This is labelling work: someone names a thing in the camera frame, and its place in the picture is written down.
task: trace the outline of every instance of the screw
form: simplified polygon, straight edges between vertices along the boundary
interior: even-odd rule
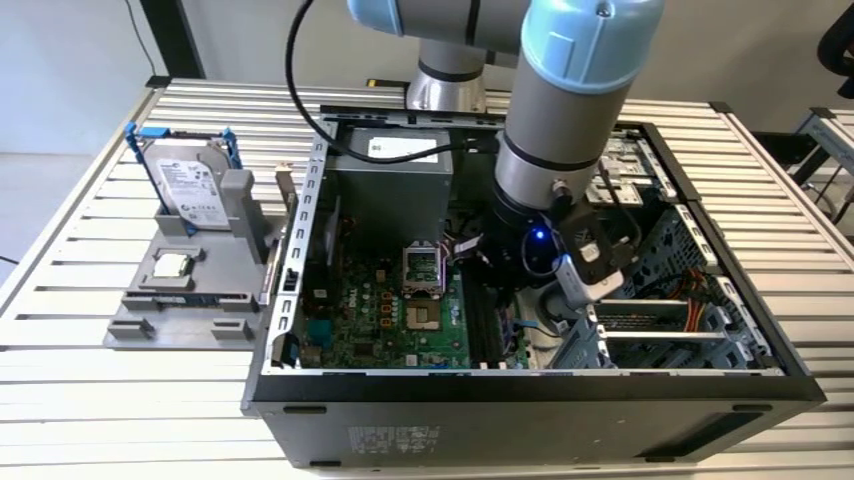
[[[600,17],[609,17],[611,16],[611,6],[605,3],[601,2],[599,5],[596,5],[596,15],[599,15]]]

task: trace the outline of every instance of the floor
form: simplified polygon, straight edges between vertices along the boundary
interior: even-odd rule
[[[0,153],[0,255],[23,256],[90,162],[87,156]],[[13,269],[0,261],[0,285]]]

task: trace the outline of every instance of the robotic arm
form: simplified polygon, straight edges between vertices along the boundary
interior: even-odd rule
[[[445,81],[478,75],[472,47],[520,53],[494,168],[492,227],[480,248],[505,258],[508,245],[524,246],[531,232],[549,231],[568,255],[541,275],[556,274],[571,306],[601,298],[621,284],[620,268],[636,243],[623,238],[609,244],[584,192],[645,61],[663,0],[349,0],[348,5],[362,25],[457,45],[468,53],[468,61],[456,61],[433,55],[422,43],[418,68],[434,77],[440,65]],[[587,245],[575,244],[580,232],[592,237]]]

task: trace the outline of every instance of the label sticker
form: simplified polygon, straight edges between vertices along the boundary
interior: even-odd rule
[[[208,166],[194,160],[161,158],[157,168],[180,217],[197,228],[228,228],[228,215]]]
[[[438,426],[349,427],[353,453],[432,453],[438,443]]]
[[[436,148],[436,145],[429,138],[373,137],[368,141],[368,155],[376,158],[398,157]],[[438,155],[418,158],[412,163],[438,163]]]

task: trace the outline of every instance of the motherboard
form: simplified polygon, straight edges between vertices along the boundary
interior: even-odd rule
[[[409,275],[426,282],[440,267],[416,255]],[[401,285],[396,259],[344,258],[336,305],[308,320],[305,367],[469,368],[460,273],[449,272],[440,298],[404,294]]]

